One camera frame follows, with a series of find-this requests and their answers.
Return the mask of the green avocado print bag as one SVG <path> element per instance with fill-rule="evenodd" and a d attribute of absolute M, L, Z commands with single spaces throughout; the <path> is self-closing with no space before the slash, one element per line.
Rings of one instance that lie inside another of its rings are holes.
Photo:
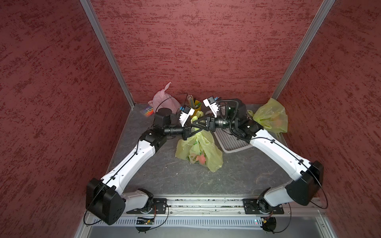
<path fill-rule="evenodd" d="M 215 144 L 214 137 L 209 131 L 201 131 L 187 140 L 178 141 L 175 157 L 189 161 L 191 164 L 200 164 L 198 161 L 190 161 L 191 153 L 203 154 L 206 158 L 204 167 L 212 172 L 216 172 L 223 166 L 223 153 Z"/>

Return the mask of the pink plastic bag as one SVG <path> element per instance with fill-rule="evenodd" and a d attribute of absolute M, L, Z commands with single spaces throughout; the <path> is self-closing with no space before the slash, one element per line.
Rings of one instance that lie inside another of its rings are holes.
<path fill-rule="evenodd" d="M 169 82 L 164 89 L 158 91 L 153 99 L 148 102 L 149 106 L 153 108 L 153 112 L 158 112 L 161 108 L 167 108 L 172 111 L 173 114 L 177 112 L 180 108 L 180 103 L 173 96 L 168 94 L 166 91 L 169 89 L 172 82 Z"/>

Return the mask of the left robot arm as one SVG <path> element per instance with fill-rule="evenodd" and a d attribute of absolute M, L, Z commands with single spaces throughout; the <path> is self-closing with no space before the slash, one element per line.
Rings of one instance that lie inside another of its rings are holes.
<path fill-rule="evenodd" d="M 94 214 L 100 221 L 112 225 L 124 212 L 142 209 L 150 212 L 154 209 L 153 194 L 138 189 L 122 196 L 129 181 L 155 153 L 166 143 L 169 135 L 181 135 L 183 140 L 208 130 L 210 118 L 202 117 L 186 126 L 193 114 L 189 107 L 182 107 L 178 124 L 172 123 L 173 113 L 161 108 L 155 113 L 151 129 L 146 130 L 138 139 L 134 149 L 113 170 L 101 179 L 93 178 L 86 188 L 86 212 Z"/>

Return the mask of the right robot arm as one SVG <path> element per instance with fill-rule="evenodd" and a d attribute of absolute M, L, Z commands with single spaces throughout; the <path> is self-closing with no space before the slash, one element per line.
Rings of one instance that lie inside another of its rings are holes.
<path fill-rule="evenodd" d="M 197 128 L 215 131 L 228 129 L 230 134 L 259 149 L 290 177 L 284 185 L 268 188 L 258 198 L 258 209 L 270 214 L 275 207 L 289 202 L 307 206 L 319 190 L 322 190 L 323 165 L 311 162 L 276 140 L 262 125 L 244 113 L 246 106 L 238 99 L 216 100 L 209 97 L 203 100 L 212 114 L 195 121 Z"/>

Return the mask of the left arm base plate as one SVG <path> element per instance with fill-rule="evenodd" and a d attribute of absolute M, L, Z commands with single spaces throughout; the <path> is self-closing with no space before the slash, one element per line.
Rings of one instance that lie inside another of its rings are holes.
<path fill-rule="evenodd" d="M 136 215 L 158 215 L 167 212 L 167 199 L 166 198 L 152 198 L 149 199 L 147 204 L 141 209 L 134 209 L 127 211 L 126 214 Z"/>

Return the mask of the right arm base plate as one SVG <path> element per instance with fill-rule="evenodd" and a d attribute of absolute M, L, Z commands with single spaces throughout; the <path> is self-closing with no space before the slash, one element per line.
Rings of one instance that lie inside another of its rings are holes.
<path fill-rule="evenodd" d="M 243 207 L 247 215 L 283 215 L 284 210 L 282 205 L 271 207 L 264 199 L 245 198 Z"/>

